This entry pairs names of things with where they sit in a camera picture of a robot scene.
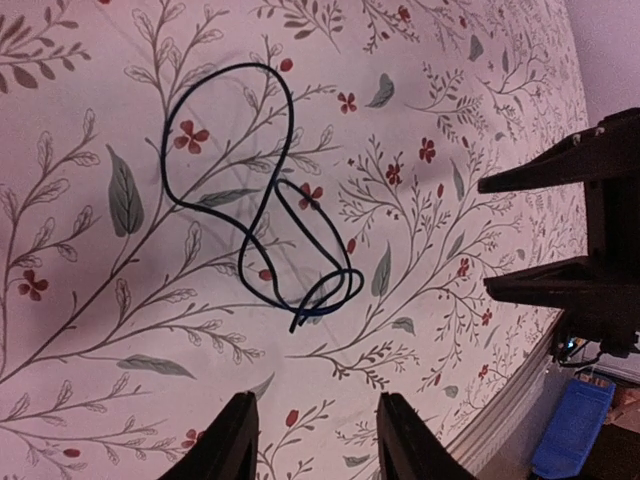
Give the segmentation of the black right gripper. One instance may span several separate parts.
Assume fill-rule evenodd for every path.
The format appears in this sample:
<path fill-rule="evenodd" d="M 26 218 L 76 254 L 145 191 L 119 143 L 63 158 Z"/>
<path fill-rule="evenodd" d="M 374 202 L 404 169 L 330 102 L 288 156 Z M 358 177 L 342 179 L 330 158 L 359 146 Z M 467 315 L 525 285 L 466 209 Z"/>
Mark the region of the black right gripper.
<path fill-rule="evenodd" d="M 608 262 L 639 262 L 639 176 L 626 176 L 638 171 L 634 107 L 568 135 L 526 164 L 480 179 L 481 194 L 586 182 L 588 255 L 603 260 L 579 256 L 487 277 L 488 295 L 497 302 L 560 309 L 571 336 L 637 344 L 639 277 Z"/>

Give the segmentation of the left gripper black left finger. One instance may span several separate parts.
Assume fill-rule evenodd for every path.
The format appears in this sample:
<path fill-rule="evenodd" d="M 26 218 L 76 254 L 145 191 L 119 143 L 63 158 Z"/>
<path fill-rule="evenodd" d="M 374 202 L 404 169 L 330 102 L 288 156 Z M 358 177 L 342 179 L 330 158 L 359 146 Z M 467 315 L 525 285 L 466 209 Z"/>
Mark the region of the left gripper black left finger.
<path fill-rule="evenodd" d="M 255 479 L 258 437 L 256 395 L 236 393 L 187 454 L 159 479 Z"/>

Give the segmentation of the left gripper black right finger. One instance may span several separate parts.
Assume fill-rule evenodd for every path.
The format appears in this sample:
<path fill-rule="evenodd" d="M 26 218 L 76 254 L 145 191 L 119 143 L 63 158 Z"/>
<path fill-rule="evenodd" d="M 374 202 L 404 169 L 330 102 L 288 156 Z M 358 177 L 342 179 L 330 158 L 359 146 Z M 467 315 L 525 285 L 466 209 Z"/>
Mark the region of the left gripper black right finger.
<path fill-rule="evenodd" d="M 475 480 L 399 393 L 384 392 L 376 410 L 380 478 Z"/>

